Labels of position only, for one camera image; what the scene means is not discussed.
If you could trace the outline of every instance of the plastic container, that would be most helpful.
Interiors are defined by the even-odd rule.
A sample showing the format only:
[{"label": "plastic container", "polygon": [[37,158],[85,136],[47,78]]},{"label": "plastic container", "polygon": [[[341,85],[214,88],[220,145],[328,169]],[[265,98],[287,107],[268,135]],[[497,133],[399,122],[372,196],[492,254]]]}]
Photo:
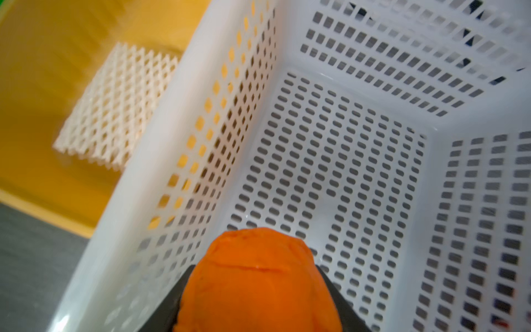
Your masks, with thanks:
[{"label": "plastic container", "polygon": [[121,175],[52,144],[118,41],[182,53],[208,0],[0,4],[0,202],[92,235]]},{"label": "plastic container", "polygon": [[211,3],[50,331],[135,331],[228,229],[374,331],[529,328],[527,2]]}]

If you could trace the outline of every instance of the gray floor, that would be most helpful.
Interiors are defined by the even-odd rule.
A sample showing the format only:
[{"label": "gray floor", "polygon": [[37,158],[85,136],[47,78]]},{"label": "gray floor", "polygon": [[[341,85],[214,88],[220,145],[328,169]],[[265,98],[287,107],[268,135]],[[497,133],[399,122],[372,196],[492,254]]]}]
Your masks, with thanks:
[{"label": "gray floor", "polygon": [[45,331],[87,239],[0,204],[0,331]]}]

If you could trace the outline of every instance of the basket bottom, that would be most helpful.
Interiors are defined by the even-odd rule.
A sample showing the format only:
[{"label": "basket bottom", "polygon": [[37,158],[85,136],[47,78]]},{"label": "basket bottom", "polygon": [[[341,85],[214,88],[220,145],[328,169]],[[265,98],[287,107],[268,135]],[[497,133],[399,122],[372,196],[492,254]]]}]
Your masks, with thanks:
[{"label": "basket bottom", "polygon": [[350,306],[379,330],[427,137],[322,76],[288,69],[271,91],[225,193],[220,231],[270,227],[303,239]]}]

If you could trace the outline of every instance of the yellow bin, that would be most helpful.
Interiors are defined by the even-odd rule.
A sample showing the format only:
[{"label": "yellow bin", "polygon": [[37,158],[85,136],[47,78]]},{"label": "yellow bin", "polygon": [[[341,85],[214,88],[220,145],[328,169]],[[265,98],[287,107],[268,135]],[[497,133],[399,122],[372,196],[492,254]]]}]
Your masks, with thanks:
[{"label": "yellow bin", "polygon": [[120,173],[52,149],[118,41],[181,53],[209,0],[0,0],[0,202],[90,237]]}]

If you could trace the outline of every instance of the white plastic basket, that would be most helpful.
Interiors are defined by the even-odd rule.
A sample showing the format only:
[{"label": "white plastic basket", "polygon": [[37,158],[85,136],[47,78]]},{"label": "white plastic basket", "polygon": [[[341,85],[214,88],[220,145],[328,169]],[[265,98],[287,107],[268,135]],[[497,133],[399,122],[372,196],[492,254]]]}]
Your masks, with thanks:
[{"label": "white plastic basket", "polygon": [[530,7],[214,0],[50,331],[137,330],[258,226],[374,331],[530,329]]}]

